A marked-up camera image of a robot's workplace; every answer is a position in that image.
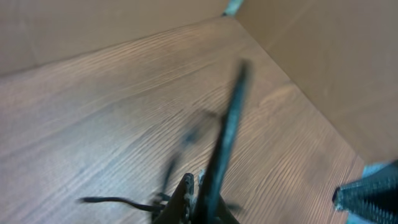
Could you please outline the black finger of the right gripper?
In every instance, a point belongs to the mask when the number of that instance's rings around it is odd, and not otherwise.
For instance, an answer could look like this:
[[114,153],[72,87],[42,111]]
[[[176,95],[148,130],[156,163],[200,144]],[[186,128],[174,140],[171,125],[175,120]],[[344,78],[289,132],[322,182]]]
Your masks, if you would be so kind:
[[332,202],[348,223],[397,224],[397,161],[364,168],[362,177],[337,187]]

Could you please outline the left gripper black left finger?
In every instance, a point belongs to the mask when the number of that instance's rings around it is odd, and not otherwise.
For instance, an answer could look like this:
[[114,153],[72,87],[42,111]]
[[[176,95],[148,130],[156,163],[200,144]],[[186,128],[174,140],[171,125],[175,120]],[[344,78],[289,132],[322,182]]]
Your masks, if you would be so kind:
[[153,224],[189,224],[193,208],[194,176],[186,173]]

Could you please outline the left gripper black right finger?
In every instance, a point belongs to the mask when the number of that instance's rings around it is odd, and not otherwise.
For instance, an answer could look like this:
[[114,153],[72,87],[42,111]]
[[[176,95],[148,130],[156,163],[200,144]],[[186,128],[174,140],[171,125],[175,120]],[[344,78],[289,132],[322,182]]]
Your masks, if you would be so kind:
[[[203,185],[204,176],[205,176],[205,169],[202,169],[197,177],[199,192]],[[218,207],[216,209],[216,218],[214,223],[239,224],[238,220],[231,213],[232,210],[239,210],[239,205],[227,204],[220,195],[218,201]]]

